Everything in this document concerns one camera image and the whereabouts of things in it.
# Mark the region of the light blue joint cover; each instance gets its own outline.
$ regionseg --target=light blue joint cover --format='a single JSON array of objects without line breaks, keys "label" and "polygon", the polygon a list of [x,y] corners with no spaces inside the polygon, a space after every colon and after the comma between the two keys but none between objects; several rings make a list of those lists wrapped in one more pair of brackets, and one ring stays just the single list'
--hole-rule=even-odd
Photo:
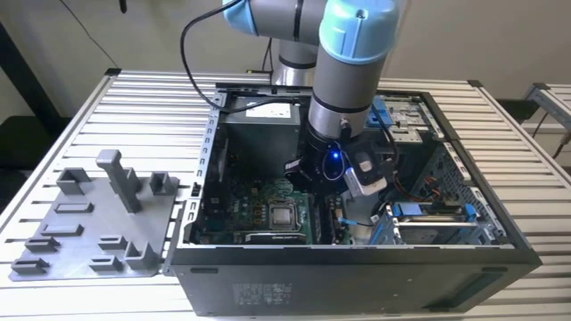
[{"label": "light blue joint cover", "polygon": [[[223,0],[223,4],[226,5],[231,1],[232,0]],[[238,5],[226,9],[224,18],[234,29],[238,29],[250,35],[258,35],[252,10],[250,9],[250,0],[242,0]]]},{"label": "light blue joint cover", "polygon": [[393,49],[398,22],[395,0],[330,0],[319,26],[322,47],[346,64],[368,64]]}]

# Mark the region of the cable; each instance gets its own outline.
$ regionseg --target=cable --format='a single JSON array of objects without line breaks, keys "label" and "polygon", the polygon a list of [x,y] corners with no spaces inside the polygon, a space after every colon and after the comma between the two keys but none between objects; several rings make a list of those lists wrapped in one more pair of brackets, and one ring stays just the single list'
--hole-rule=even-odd
[{"label": "cable", "polygon": [[187,37],[187,33],[190,28],[199,23],[200,21],[208,19],[210,17],[212,17],[214,15],[218,15],[219,13],[222,13],[226,9],[230,9],[231,7],[234,7],[235,5],[238,5],[240,3],[240,1],[243,0],[234,0],[232,2],[227,3],[226,5],[223,5],[222,7],[218,7],[215,10],[204,13],[200,17],[196,17],[186,26],[184,29],[182,31],[182,35],[180,35],[180,56],[182,56],[182,63],[184,65],[184,71],[187,72],[188,75],[188,79],[190,82],[192,84],[192,87],[196,90],[198,95],[200,96],[200,98],[203,98],[203,100],[208,103],[208,105],[211,105],[212,108],[216,108],[220,112],[224,112],[227,114],[234,114],[236,112],[243,112],[244,110],[260,107],[263,105],[267,104],[275,104],[275,103],[290,103],[290,104],[296,104],[299,103],[299,99],[296,98],[272,98],[268,100],[264,100],[263,102],[258,102],[255,104],[251,104],[248,106],[240,107],[240,108],[224,108],[222,107],[219,104],[216,104],[215,102],[212,102],[210,100],[208,97],[206,97],[203,91],[200,90],[200,88],[198,87],[195,78],[192,76],[192,72],[190,70],[188,67],[188,63],[187,63],[187,54],[184,51],[184,39]]},{"label": "cable", "polygon": [[395,153],[395,171],[398,171],[399,160],[401,160],[399,159],[401,158],[399,148],[397,146],[397,142],[395,142],[395,139],[393,138],[391,132],[387,129],[387,125],[383,122],[382,114],[379,113],[375,105],[371,105],[371,110],[374,111],[375,117],[379,120],[379,124],[381,124],[381,127],[382,127],[382,132],[385,132],[385,134],[387,135],[387,138],[389,138],[391,146],[393,146],[393,152]]},{"label": "cable", "polygon": [[66,2],[63,2],[63,0],[60,0],[63,6],[68,9],[71,15],[74,16],[74,18],[76,19],[78,23],[80,24],[83,31],[86,31],[86,34],[88,35],[91,41],[95,43],[95,45],[99,47],[99,49],[103,51],[103,53],[106,54],[106,56],[108,57],[108,59],[111,60],[111,62],[114,63],[114,66],[116,68],[119,68],[118,63],[115,62],[114,58],[111,58],[110,54],[107,53],[106,49],[99,45],[98,41],[94,39],[94,37],[91,37],[90,31],[86,28],[86,26],[83,25],[80,19],[78,18],[78,16],[75,15],[72,9],[70,8],[70,6],[66,4]]},{"label": "cable", "polygon": [[565,144],[559,144],[559,147],[555,150],[555,154],[553,156],[553,159],[555,159],[559,156],[559,154],[562,154],[563,146],[565,146]]},{"label": "cable", "polygon": [[533,134],[533,138],[535,138],[535,134],[538,133],[538,131],[539,131],[539,127],[542,127],[542,124],[543,124],[543,122],[546,121],[547,115],[549,115],[549,113],[546,112],[546,114],[545,114],[545,115],[543,115],[543,117],[542,117],[542,120],[539,121],[538,127],[535,127],[534,134]]},{"label": "cable", "polygon": [[270,46],[270,72],[274,73],[274,54],[271,53],[271,45],[272,38],[270,38],[268,46]]},{"label": "cable", "polygon": [[359,223],[358,221],[354,221],[352,219],[346,219],[343,217],[338,217],[338,222],[339,223],[344,223],[347,225],[360,225],[360,226],[366,226],[366,227],[372,227],[375,226],[374,224],[364,224],[364,223]]},{"label": "cable", "polygon": [[264,53],[264,60],[262,63],[262,71],[266,71],[266,61],[268,59],[270,56],[270,72],[274,72],[274,57],[272,57],[272,53],[271,53],[271,44],[272,44],[274,38],[270,38],[268,40],[268,45],[266,47],[266,53]]},{"label": "cable", "polygon": [[393,152],[395,153],[395,174],[394,174],[394,180],[395,180],[395,187],[397,190],[399,190],[401,194],[407,196],[413,201],[421,201],[422,199],[409,194],[403,188],[403,185],[401,184],[399,177],[398,177],[398,171],[399,171],[399,162],[401,162],[401,155],[399,155],[399,148],[397,146],[395,138],[391,135],[390,130],[387,129],[387,125],[383,123],[382,115],[375,107],[375,105],[371,106],[371,110],[374,111],[375,117],[379,120],[381,128],[383,133],[387,135],[387,138],[390,140],[391,146],[393,146]]}]

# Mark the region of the metal frame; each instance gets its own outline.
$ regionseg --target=metal frame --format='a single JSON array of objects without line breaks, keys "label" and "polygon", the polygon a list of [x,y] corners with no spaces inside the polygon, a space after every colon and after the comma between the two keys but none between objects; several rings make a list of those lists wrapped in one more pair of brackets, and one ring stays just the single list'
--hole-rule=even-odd
[{"label": "metal frame", "polygon": [[[268,83],[267,75],[199,74],[206,94],[216,82]],[[429,91],[461,137],[503,206],[545,266],[495,294],[455,320],[569,320],[571,317],[571,188],[570,177],[505,114],[485,90],[466,81],[383,79],[385,90]],[[106,77],[32,177],[0,215],[0,316],[36,316],[42,320],[114,318],[114,320],[192,320],[195,314],[176,278],[11,282],[10,261],[23,251],[22,239],[32,235],[55,199],[55,171],[83,164],[94,145],[120,145],[138,173],[152,166],[179,172],[179,200],[190,196],[192,166],[200,142],[192,133],[194,108],[204,108],[184,74],[122,72]],[[174,217],[182,205],[176,205]],[[96,304],[84,298],[98,298]],[[343,316],[366,320],[374,316]],[[413,317],[389,316],[387,320]]]},{"label": "metal frame", "polygon": [[525,99],[534,100],[567,131],[571,130],[571,85],[534,84]]}]

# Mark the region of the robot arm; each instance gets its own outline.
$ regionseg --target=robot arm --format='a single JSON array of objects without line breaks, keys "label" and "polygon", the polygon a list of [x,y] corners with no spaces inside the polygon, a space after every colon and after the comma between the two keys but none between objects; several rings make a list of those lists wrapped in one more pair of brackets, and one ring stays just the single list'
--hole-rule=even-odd
[{"label": "robot arm", "polygon": [[[326,186],[327,192],[343,185],[354,195],[375,193],[387,181],[376,166],[381,162],[358,136],[395,43],[398,4],[394,0],[243,0],[224,15],[230,25],[248,34],[319,45],[308,111],[310,149],[302,160],[287,164],[288,179],[298,186],[311,185],[307,189]],[[343,155],[338,162],[342,170],[339,175],[327,175],[326,168],[335,167],[339,159],[330,155],[338,154]]]},{"label": "robot arm", "polygon": [[324,137],[339,139],[346,120],[351,137],[356,136],[395,42],[395,1],[243,0],[224,16],[230,25],[248,34],[319,45],[311,127]]}]

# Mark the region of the black cable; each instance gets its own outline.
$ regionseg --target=black cable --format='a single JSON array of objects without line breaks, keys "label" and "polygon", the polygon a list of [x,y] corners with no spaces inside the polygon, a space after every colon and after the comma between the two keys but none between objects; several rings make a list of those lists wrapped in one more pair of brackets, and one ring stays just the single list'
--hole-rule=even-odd
[{"label": "black cable", "polygon": [[60,0],[63,6],[68,9],[71,15],[74,16],[74,18],[76,19],[78,23],[80,24],[83,31],[86,31],[86,34],[88,35],[91,41],[95,43],[95,45],[99,47],[99,49],[103,51],[103,53],[106,54],[106,56],[108,57],[108,59],[111,60],[111,62],[114,63],[114,66],[116,68],[119,68],[118,63],[115,62],[114,58],[111,58],[110,54],[107,53],[106,49],[99,45],[98,41],[94,39],[94,37],[91,37],[90,31],[86,28],[86,26],[83,25],[80,19],[78,18],[78,16],[75,15],[72,9],[70,8],[70,6],[66,4],[66,2],[63,2],[63,0]]},{"label": "black cable", "polygon": [[274,73],[274,55],[271,53],[271,45],[272,45],[272,38],[270,38],[268,46],[270,46],[270,73]]},{"label": "black cable", "polygon": [[549,115],[549,113],[546,112],[546,114],[543,115],[542,120],[539,121],[538,127],[535,127],[534,134],[533,134],[533,138],[535,138],[535,134],[538,133],[538,131],[539,131],[539,127],[542,127],[542,124],[543,124],[543,122],[546,121],[547,115]]},{"label": "black cable", "polygon": [[397,146],[395,138],[393,137],[391,132],[387,129],[387,125],[383,122],[382,115],[381,115],[375,105],[371,105],[371,110],[374,111],[375,117],[379,120],[382,132],[387,135],[387,138],[389,138],[391,146],[393,146],[393,152],[395,153],[395,170],[398,171],[401,155],[399,155],[399,148]]},{"label": "black cable", "polygon": [[364,224],[364,223],[359,223],[359,222],[356,222],[356,224],[358,224],[358,225],[360,225],[360,226],[366,226],[366,227],[372,227],[372,226],[375,226],[374,224]]},{"label": "black cable", "polygon": [[559,144],[559,147],[555,150],[555,154],[554,154],[553,159],[555,159],[559,156],[559,154],[562,154],[563,146],[565,146],[565,144]]},{"label": "black cable", "polygon": [[220,110],[220,112],[224,112],[227,114],[234,114],[236,112],[243,112],[244,110],[256,108],[259,106],[267,105],[267,104],[274,104],[274,103],[290,103],[290,104],[296,104],[299,103],[299,100],[296,98],[272,98],[268,100],[264,100],[263,102],[258,102],[255,104],[251,104],[248,106],[240,107],[240,108],[224,108],[222,107],[219,104],[216,104],[215,102],[212,102],[208,97],[206,97],[203,91],[200,90],[200,88],[198,87],[195,78],[192,76],[192,72],[190,70],[188,67],[188,63],[187,63],[187,54],[184,52],[184,38],[187,37],[187,33],[190,28],[199,23],[200,21],[208,19],[210,17],[212,17],[214,15],[218,15],[219,13],[222,13],[226,9],[234,7],[235,5],[238,5],[240,3],[240,1],[243,0],[234,0],[232,2],[227,3],[226,5],[223,5],[222,7],[216,8],[215,10],[204,13],[200,17],[196,17],[186,26],[184,29],[182,31],[182,35],[180,35],[180,56],[182,56],[182,63],[184,65],[184,71],[187,72],[188,75],[188,79],[190,82],[192,84],[192,87],[196,90],[198,95],[200,96],[200,98],[204,99],[204,101],[208,103],[208,105],[211,105],[214,108],[216,108],[218,110]]},{"label": "black cable", "polygon": [[266,46],[266,53],[264,53],[264,60],[262,63],[262,71],[266,71],[266,61],[268,60],[268,56],[270,56],[270,68],[271,68],[271,72],[274,71],[274,62],[272,62],[272,57],[271,57],[271,43],[272,43],[272,38],[270,38],[268,40],[268,45]]}]

